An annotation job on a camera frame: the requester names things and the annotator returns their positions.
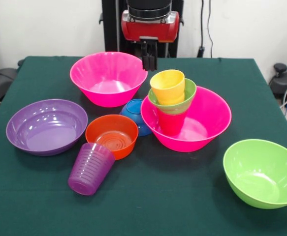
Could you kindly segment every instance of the table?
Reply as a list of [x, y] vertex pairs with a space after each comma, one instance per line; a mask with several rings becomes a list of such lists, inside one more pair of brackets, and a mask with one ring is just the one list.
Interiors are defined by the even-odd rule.
[[[160, 59], [221, 95], [230, 127], [203, 149], [179, 153], [151, 134], [114, 164], [94, 196], [81, 196], [67, 178], [82, 137], [69, 151], [37, 157], [11, 145], [5, 127], [22, 107], [41, 99], [81, 104], [89, 121], [118, 108], [93, 105], [70, 81], [78, 57], [28, 57], [0, 105], [0, 236], [251, 236], [286, 235], [287, 207], [261, 210], [229, 187], [223, 154], [236, 141], [267, 139], [287, 147], [287, 122], [253, 59]], [[144, 98], [150, 72], [135, 97]]]

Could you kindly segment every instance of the bowl rim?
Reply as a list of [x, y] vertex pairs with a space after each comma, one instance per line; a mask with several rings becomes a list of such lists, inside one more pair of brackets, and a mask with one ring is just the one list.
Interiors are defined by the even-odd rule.
[[225, 167], [225, 162], [226, 162], [226, 155], [227, 153], [229, 152], [229, 150], [236, 146], [237, 144], [240, 144], [240, 143], [244, 143], [244, 142], [250, 142], [250, 141], [259, 141], [259, 142], [263, 142], [263, 143], [269, 143], [269, 144], [273, 144], [275, 146], [278, 146], [284, 150], [287, 151], [287, 148], [278, 144], [278, 143], [275, 143], [275, 142], [272, 142], [272, 141], [269, 141], [269, 140], [264, 140], [264, 139], [244, 139], [244, 140], [240, 140], [240, 141], [237, 141], [235, 143], [233, 143], [231, 146], [229, 146], [227, 148], [227, 150], [225, 151], [224, 153], [224, 156], [223, 156], [223, 169], [224, 169], [224, 173], [226, 175], [226, 177], [229, 179], [229, 181], [233, 184], [233, 186], [235, 186], [239, 191], [241, 191], [243, 194], [245, 194], [246, 196], [250, 197], [251, 199], [254, 199], [258, 202], [261, 202], [261, 203], [265, 203], [265, 204], [269, 204], [269, 205], [276, 205], [276, 206], [281, 206], [281, 205], [287, 205], [287, 202], [279, 202], [279, 203], [273, 203], [273, 202], [268, 202], [268, 201], [264, 201], [264, 200], [261, 200], [259, 198], [256, 198], [256, 197], [253, 197], [251, 196], [250, 194], [246, 193], [245, 191], [243, 191], [243, 189], [241, 189], [240, 187], [238, 187], [238, 185], [236, 185], [234, 183], [234, 181], [229, 177], [228, 173], [227, 173], [227, 170], [226, 170], [226, 167]]
[[153, 92], [152, 88], [151, 88], [151, 89], [149, 90], [149, 92], [148, 92], [149, 101], [150, 101], [153, 105], [155, 105], [156, 107], [159, 107], [160, 109], [173, 108], [173, 107], [176, 107], [176, 106], [179, 106], [179, 105], [183, 105], [183, 104], [186, 104], [186, 103], [190, 102], [190, 100], [192, 100], [192, 99], [195, 97], [195, 95], [196, 95], [196, 92], [197, 92], [197, 84], [196, 84], [194, 81], [192, 81], [191, 79], [188, 79], [188, 78], [185, 78], [185, 82], [186, 82], [186, 81], [188, 81], [188, 83], [191, 82], [192, 84], [194, 84], [195, 90], [194, 90], [194, 92], [192, 93], [192, 95], [191, 95], [188, 99], [182, 101], [181, 103], [178, 103], [178, 104], [175, 104], [175, 105], [161, 105], [161, 104], [154, 103], [154, 102], [150, 99], [150, 93], [153, 93], [154, 96], [156, 96], [155, 93]]
[[[227, 109], [228, 109], [228, 111], [229, 111], [229, 114], [230, 114], [230, 116], [229, 116], [229, 121], [228, 121], [227, 125], [225, 126], [225, 128], [224, 128], [223, 130], [221, 130], [219, 133], [217, 133], [217, 134], [215, 134], [215, 135], [212, 135], [212, 136], [210, 136], [210, 137], [207, 137], [207, 138], [205, 138], [205, 139], [198, 139], [198, 140], [181, 140], [181, 139], [173, 138], [173, 137], [171, 137], [171, 136], [167, 136], [167, 135], [165, 135], [165, 134], [163, 134], [163, 133], [160, 133], [160, 132], [156, 131], [155, 129], [153, 129], [153, 128], [145, 121], [145, 119], [144, 119], [144, 116], [143, 116], [143, 113], [142, 113], [142, 107], [143, 107], [143, 106], [141, 106], [142, 119], [143, 119], [144, 122], [147, 124], [147, 126], [152, 130], [153, 133], [157, 133], [157, 134], [161, 135], [162, 137], [166, 137], [166, 138], [169, 138], [169, 139], [171, 139], [171, 140], [175, 140], [175, 141], [179, 141], [179, 142], [185, 142], [185, 143], [202, 142], [202, 141], [211, 140], [211, 139], [213, 139], [213, 138], [215, 138], [215, 137], [221, 135], [223, 132], [225, 132], [225, 131], [227, 130], [227, 128], [230, 126], [230, 124], [231, 124], [231, 122], [232, 122], [232, 110], [231, 110], [230, 106], [228, 105], [228, 103], [227, 103], [220, 95], [218, 95], [217, 93], [213, 92], [212, 90], [207, 89], [207, 88], [205, 88], [205, 87], [201, 87], [201, 86], [197, 86], [197, 88], [198, 88], [198, 89], [204, 89], [204, 90], [207, 90], [208, 92], [214, 93], [216, 96], [218, 96], [218, 97], [221, 99], [221, 101], [226, 105], [226, 107], [227, 107]], [[143, 100], [142, 103], [144, 103], [146, 100], [147, 100], [148, 102], [150, 102], [148, 95], [144, 98], [144, 100]]]
[[[81, 111], [83, 112], [83, 115], [85, 116], [85, 119], [86, 119], [86, 123], [85, 123], [85, 124], [82, 124], [81, 133], [79, 133], [78, 135], [76, 135], [76, 138], [75, 138], [74, 140], [72, 140], [70, 143], [67, 143], [67, 144], [65, 144], [65, 145], [62, 145], [61, 147], [58, 147], [58, 148], [48, 149], [48, 150], [32, 150], [32, 149], [28, 149], [28, 148], [23, 148], [23, 147], [21, 147], [21, 146], [15, 144], [13, 141], [11, 141], [11, 139], [10, 139], [10, 137], [9, 137], [9, 135], [8, 135], [7, 129], [8, 129], [8, 126], [10, 125], [11, 121], [13, 120], [13, 118], [14, 118], [18, 113], [20, 113], [21, 111], [25, 110], [27, 107], [30, 107], [30, 106], [32, 106], [32, 105], [34, 105], [34, 104], [36, 104], [36, 103], [48, 102], [48, 101], [64, 101], [64, 102], [67, 102], [67, 103], [71, 103], [71, 104], [73, 104], [74, 106], [76, 106], [76, 107], [78, 107], [79, 109], [81, 109]], [[9, 140], [9, 142], [10, 142], [11, 144], [13, 144], [15, 147], [17, 147], [17, 148], [19, 148], [19, 149], [21, 149], [21, 150], [23, 150], [23, 151], [32, 152], [32, 153], [34, 153], [34, 152], [50, 152], [50, 151], [56, 151], [56, 150], [58, 150], [58, 149], [60, 149], [60, 148], [66, 147], [66, 146], [72, 144], [73, 142], [75, 142], [76, 140], [78, 140], [78, 139], [81, 137], [81, 135], [84, 133], [84, 131], [85, 131], [87, 125], [88, 125], [88, 115], [87, 115], [86, 111], [83, 109], [82, 106], [80, 106], [79, 104], [77, 104], [77, 103], [75, 103], [75, 102], [69, 101], [69, 100], [58, 99], [58, 98], [52, 98], [52, 99], [39, 100], [39, 101], [37, 101], [37, 102], [33, 102], [33, 103], [31, 103], [31, 104], [29, 104], [29, 105], [26, 105], [25, 107], [19, 109], [19, 110], [18, 110], [16, 113], [14, 113], [14, 115], [9, 119], [9, 121], [8, 121], [6, 127], [5, 127], [5, 135], [6, 135], [7, 139]]]
[[[153, 82], [152, 80], [153, 80], [153, 78], [155, 78], [158, 74], [164, 73], [165, 71], [178, 71], [180, 74], [183, 75], [183, 79], [182, 79], [178, 84], [176, 84], [176, 85], [174, 85], [174, 86], [172, 86], [172, 87], [168, 87], [168, 88], [157, 88], [157, 87], [152, 86], [152, 82]], [[180, 70], [177, 70], [177, 69], [168, 69], [168, 70], [162, 70], [162, 71], [156, 73], [154, 76], [152, 76], [152, 78], [150, 79], [150, 86], [151, 86], [152, 88], [156, 89], [156, 90], [168, 90], [168, 89], [172, 89], [172, 88], [174, 88], [174, 87], [179, 86], [179, 85], [182, 84], [184, 81], [185, 81], [185, 74], [183, 73], [183, 71], [180, 71]]]
[[135, 57], [134, 55], [131, 55], [131, 54], [128, 54], [128, 53], [122, 53], [122, 52], [99, 52], [99, 53], [93, 53], [93, 54], [87, 55], [87, 56], [82, 57], [82, 58], [80, 58], [79, 60], [77, 60], [77, 61], [72, 65], [72, 67], [70, 68], [70, 73], [69, 73], [70, 79], [71, 79], [71, 81], [72, 81], [78, 88], [83, 89], [83, 90], [85, 90], [85, 91], [87, 91], [87, 92], [95, 93], [95, 94], [120, 94], [120, 93], [124, 93], [124, 92], [131, 91], [131, 90], [133, 90], [133, 89], [136, 89], [137, 87], [141, 86], [141, 85], [143, 84], [143, 82], [147, 79], [147, 77], [148, 77], [148, 72], [147, 72], [146, 70], [142, 70], [142, 71], [144, 72], [144, 74], [145, 74], [144, 79], [140, 80], [140, 82], [139, 82], [137, 85], [131, 87], [130, 89], [127, 89], [127, 90], [125, 90], [125, 91], [122, 91], [122, 92], [94, 92], [94, 91], [91, 91], [91, 90], [89, 90], [89, 89], [86, 89], [86, 88], [80, 86], [79, 84], [77, 84], [77, 83], [75, 82], [75, 80], [72, 78], [73, 68], [74, 68], [79, 62], [81, 62], [81, 61], [83, 61], [83, 60], [85, 60], [85, 59], [87, 59], [87, 58], [92, 58], [92, 57], [94, 57], [94, 56], [101, 55], [101, 54], [107, 54], [107, 55], [113, 55], [113, 54], [127, 55], [127, 56], [129, 56], [129, 57], [131, 57], [131, 58], [134, 58], [136, 61], [142, 63], [142, 60], [141, 60], [140, 58], [137, 58], [137, 57]]
[[117, 149], [117, 150], [114, 150], [114, 151], [111, 151], [113, 154], [114, 154], [114, 152], [117, 152], [117, 151], [121, 151], [121, 150], [126, 150], [127, 148], [129, 148], [130, 146], [132, 146], [132, 145], [134, 145], [135, 144], [135, 142], [137, 141], [137, 139], [138, 139], [138, 136], [139, 136], [139, 128], [138, 128], [138, 125], [132, 120], [132, 119], [130, 119], [129, 117], [126, 117], [126, 116], [123, 116], [123, 115], [119, 115], [119, 114], [108, 114], [108, 115], [104, 115], [104, 116], [100, 116], [100, 117], [97, 117], [97, 118], [95, 118], [95, 119], [93, 119], [89, 124], [88, 124], [88, 126], [86, 127], [86, 130], [85, 130], [85, 139], [86, 139], [86, 141], [88, 142], [88, 143], [96, 143], [96, 142], [90, 142], [89, 140], [88, 140], [88, 138], [87, 138], [87, 131], [88, 131], [88, 129], [89, 129], [89, 127], [91, 126], [91, 124], [95, 121], [95, 120], [98, 120], [98, 119], [101, 119], [101, 118], [103, 118], [103, 117], [122, 117], [123, 119], [127, 119], [128, 121], [130, 121], [135, 127], [136, 127], [136, 136], [135, 136], [135, 138], [133, 139], [133, 141], [129, 144], [129, 145], [127, 145], [126, 147], [124, 147], [124, 148], [121, 148], [121, 149]]

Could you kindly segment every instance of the cup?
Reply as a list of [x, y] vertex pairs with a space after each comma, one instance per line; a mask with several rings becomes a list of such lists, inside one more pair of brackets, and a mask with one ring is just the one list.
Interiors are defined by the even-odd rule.
[[196, 95], [196, 90], [197, 86], [194, 81], [185, 78], [185, 100], [183, 102], [176, 105], [163, 106], [159, 104], [158, 99], [152, 89], [149, 91], [148, 98], [150, 102], [162, 112], [174, 115], [183, 113], [191, 106], [191, 103]]
[[83, 144], [68, 179], [70, 188], [82, 195], [93, 195], [114, 162], [115, 157], [107, 148]]
[[175, 105], [185, 99], [185, 75], [179, 70], [164, 70], [150, 80], [152, 91], [161, 105]]
[[162, 133], [167, 136], [178, 135], [184, 125], [187, 111], [188, 110], [180, 114], [171, 115], [157, 109], [159, 127], [161, 128]]
[[138, 126], [139, 136], [146, 136], [151, 134], [151, 129], [147, 126], [147, 124], [143, 121], [141, 116], [141, 104], [142, 99], [133, 99], [129, 101], [120, 112], [120, 115], [128, 117], [132, 119]]

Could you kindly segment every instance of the lime green bowl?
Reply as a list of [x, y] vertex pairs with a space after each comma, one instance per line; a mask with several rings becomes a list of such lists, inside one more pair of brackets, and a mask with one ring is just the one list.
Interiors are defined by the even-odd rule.
[[287, 206], [287, 149], [279, 144], [248, 139], [224, 154], [226, 178], [235, 194], [261, 209]]
[[149, 100], [153, 105], [155, 105], [164, 113], [172, 115], [180, 114], [186, 111], [190, 107], [191, 102], [196, 94], [196, 90], [197, 86], [194, 83], [194, 81], [185, 78], [185, 100], [183, 102], [170, 106], [160, 105], [152, 89], [150, 89], [149, 91]]

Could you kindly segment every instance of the purple cup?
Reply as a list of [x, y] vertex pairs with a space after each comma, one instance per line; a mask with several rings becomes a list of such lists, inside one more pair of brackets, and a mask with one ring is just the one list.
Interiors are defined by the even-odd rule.
[[93, 195], [115, 162], [102, 145], [83, 144], [68, 179], [70, 188], [82, 195]]

